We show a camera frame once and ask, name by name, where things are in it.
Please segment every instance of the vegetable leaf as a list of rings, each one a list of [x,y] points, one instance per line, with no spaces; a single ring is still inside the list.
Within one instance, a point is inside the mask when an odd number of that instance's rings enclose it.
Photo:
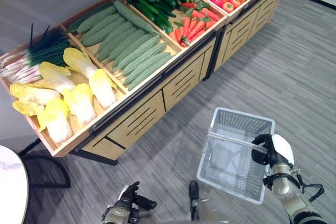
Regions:
[[[182,12],[186,12],[188,10],[188,7],[186,7],[186,6],[181,6],[180,7],[180,11],[182,11]]]
[[[174,21],[173,24],[175,24],[178,28],[183,26],[181,22],[177,22],[177,21]]]
[[[189,8],[189,9],[187,10],[187,12],[185,13],[185,15],[186,15],[187,17],[190,17],[190,16],[192,15],[192,13],[193,13],[194,10],[195,10],[194,8]]]
[[[196,10],[202,10],[203,8],[210,8],[210,4],[203,2],[202,0],[195,0],[195,3],[197,5]]]

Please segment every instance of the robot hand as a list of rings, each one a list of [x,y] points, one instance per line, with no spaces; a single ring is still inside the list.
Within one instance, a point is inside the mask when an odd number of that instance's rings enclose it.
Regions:
[[[267,149],[267,154],[252,150],[252,159],[258,164],[270,165],[272,175],[264,178],[264,185],[273,191],[289,216],[291,224],[326,224],[321,215],[311,205],[324,193],[321,184],[306,185],[294,169],[294,157],[290,144],[280,135],[260,135],[253,142]],[[303,198],[305,188],[315,187],[319,191],[308,201]]]

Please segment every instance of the wooden crate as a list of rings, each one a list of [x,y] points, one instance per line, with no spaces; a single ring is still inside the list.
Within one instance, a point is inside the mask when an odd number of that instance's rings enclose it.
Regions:
[[[219,30],[220,28],[223,27],[223,25],[225,24],[225,20],[227,18],[227,15],[224,14],[223,12],[220,12],[217,8],[215,8],[215,5],[210,3],[210,10],[212,12],[214,12],[217,16],[219,16],[219,21],[212,26],[210,29],[208,29],[205,33],[203,33],[200,37],[198,37],[196,40],[194,40],[190,46],[193,46],[194,44],[196,44],[198,41],[202,40],[203,38],[207,37],[209,35],[209,33],[213,32],[214,30]],[[137,8],[135,8],[133,5],[130,5],[130,8],[132,10],[134,10],[139,16],[143,17],[145,20],[147,20],[147,22],[149,22],[153,27],[155,27],[155,29],[157,29],[158,31],[160,31],[160,34],[162,34],[163,37],[166,37],[167,39],[171,40],[176,46],[178,46],[181,49],[185,49],[183,47],[181,47],[177,42],[173,41],[162,29],[160,29],[156,24],[154,24],[153,22],[151,22],[146,16],[144,16]],[[183,17],[185,17],[185,14],[177,9],[172,11],[175,15],[176,18],[172,18],[169,17],[169,21],[170,23],[173,25],[174,28],[176,28],[176,25],[173,24],[174,21],[181,21]]]
[[[225,23],[224,24],[228,24],[229,22],[231,22],[233,19],[235,19],[240,12],[249,4],[251,4],[251,2],[253,0],[247,0],[245,1],[242,5],[240,5],[238,8],[234,9],[233,12],[231,13],[227,13],[226,11],[224,11],[221,7],[215,5],[211,0],[203,0],[209,4],[211,4],[211,6],[216,9],[219,13],[221,13],[224,16],[227,16],[227,18],[225,19]]]

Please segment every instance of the wooden cabinet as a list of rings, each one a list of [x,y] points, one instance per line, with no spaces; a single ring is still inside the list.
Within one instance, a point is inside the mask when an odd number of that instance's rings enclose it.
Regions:
[[[211,54],[214,49],[215,40],[212,39],[202,47],[189,60],[190,64],[183,70],[178,69],[178,73],[173,79],[163,87],[164,103],[167,111],[188,94],[205,75],[209,65]]]
[[[129,148],[165,113],[162,92],[159,91],[128,118],[119,124],[107,137]]]

